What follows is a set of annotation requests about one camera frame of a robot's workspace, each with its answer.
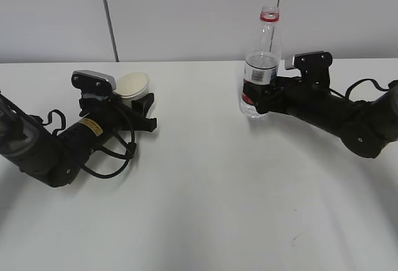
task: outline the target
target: white cup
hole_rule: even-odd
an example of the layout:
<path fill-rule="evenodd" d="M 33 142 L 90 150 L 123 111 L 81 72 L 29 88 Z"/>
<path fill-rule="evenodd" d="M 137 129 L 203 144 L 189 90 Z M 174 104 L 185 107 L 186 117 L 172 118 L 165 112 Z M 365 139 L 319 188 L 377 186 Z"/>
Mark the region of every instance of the white cup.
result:
<path fill-rule="evenodd" d="M 131 101 L 141 99 L 149 93 L 149 77 L 143 72 L 131 72 L 118 78 L 114 92 L 131 108 Z"/>

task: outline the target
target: clear plastic bottle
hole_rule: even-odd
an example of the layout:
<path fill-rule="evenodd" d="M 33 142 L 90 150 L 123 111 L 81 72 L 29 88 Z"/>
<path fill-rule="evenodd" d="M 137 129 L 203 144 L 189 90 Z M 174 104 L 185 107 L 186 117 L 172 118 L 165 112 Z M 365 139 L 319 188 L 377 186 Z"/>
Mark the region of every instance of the clear plastic bottle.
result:
<path fill-rule="evenodd" d="M 281 41 L 279 32 L 279 8 L 264 6 L 260 14 L 260 28 L 256 42 L 246 56 L 244 82 L 255 85 L 269 85 L 276 77 L 280 62 Z M 252 119 L 260 119 L 266 114 L 259 114 L 252 101 L 242 93 L 240 102 L 242 113 Z"/>

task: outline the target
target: white table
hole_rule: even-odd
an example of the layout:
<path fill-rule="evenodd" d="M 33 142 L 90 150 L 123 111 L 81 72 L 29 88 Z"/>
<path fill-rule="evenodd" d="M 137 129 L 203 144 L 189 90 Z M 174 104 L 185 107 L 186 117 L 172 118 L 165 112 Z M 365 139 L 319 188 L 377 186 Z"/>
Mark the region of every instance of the white table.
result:
<path fill-rule="evenodd" d="M 386 86 L 397 66 L 335 60 L 332 87 Z M 112 180 L 81 172 L 53 189 L 1 157 L 0 270 L 397 270 L 398 144 L 363 159 L 292 117 L 249 122 L 242 62 L 1 64 L 0 88 L 71 125 L 70 76 L 84 69 L 147 72 L 159 128 L 138 135 L 137 160 Z M 363 84 L 353 98 L 379 95 Z M 90 160 L 101 173 L 119 165 Z"/>

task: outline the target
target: robotic arm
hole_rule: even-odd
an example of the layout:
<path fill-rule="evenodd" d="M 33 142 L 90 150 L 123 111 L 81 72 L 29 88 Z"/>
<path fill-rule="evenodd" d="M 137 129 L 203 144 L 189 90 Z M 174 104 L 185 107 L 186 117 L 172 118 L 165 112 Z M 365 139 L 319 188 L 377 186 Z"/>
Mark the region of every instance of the robotic arm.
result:
<path fill-rule="evenodd" d="M 132 101 L 131 108 L 121 102 L 114 90 L 112 76 L 83 70 L 75 71 L 72 84 L 81 90 L 80 121 L 66 128 L 65 116 L 58 110 L 49 113 L 49 122 L 43 124 L 38 116 L 28 116 L 15 104 L 0 94 L 0 154 L 17 165 L 27 175 L 51 186 L 71 183 L 80 169 L 98 178 L 112 178 L 120 174 L 134 157 L 136 143 L 134 131 L 152 132 L 156 119 L 146 114 L 154 102 L 152 93 Z M 49 133 L 44 126 L 52 122 L 52 114 L 61 117 L 62 127 Z M 125 142 L 118 131 L 131 133 L 130 143 Z M 117 154 L 103 147 L 111 137 L 126 149 Z M 102 151 L 124 160 L 122 167 L 109 175 L 102 175 L 86 167 L 90 155 Z"/>
<path fill-rule="evenodd" d="M 328 68 L 333 59 L 328 52 L 295 55 L 286 60 L 286 70 L 299 69 L 301 77 L 277 76 L 265 86 L 244 84 L 244 94 L 260 114 L 288 114 L 340 137 L 355 154 L 376 158 L 390 142 L 398 139 L 398 81 L 383 89 L 373 79 L 363 79 L 343 96 L 330 88 Z M 386 93 L 379 99 L 351 101 L 351 91 L 364 81 L 372 81 Z"/>

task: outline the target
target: white wall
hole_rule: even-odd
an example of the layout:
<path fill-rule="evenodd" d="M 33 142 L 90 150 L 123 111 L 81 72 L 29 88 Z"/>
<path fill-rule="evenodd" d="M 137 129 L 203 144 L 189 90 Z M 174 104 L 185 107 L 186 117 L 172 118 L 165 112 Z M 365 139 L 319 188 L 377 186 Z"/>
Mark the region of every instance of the white wall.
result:
<path fill-rule="evenodd" d="M 120 61 L 242 58 L 252 22 L 277 0 L 108 0 Z"/>
<path fill-rule="evenodd" d="M 284 55 L 398 57 L 397 0 L 281 0 Z M 276 0 L 108 0 L 121 61 L 243 59 Z M 0 62 L 114 61 L 103 0 L 0 0 Z"/>
<path fill-rule="evenodd" d="M 398 0 L 281 0 L 284 54 L 398 57 Z"/>
<path fill-rule="evenodd" d="M 0 62 L 114 61 L 102 0 L 0 0 Z"/>

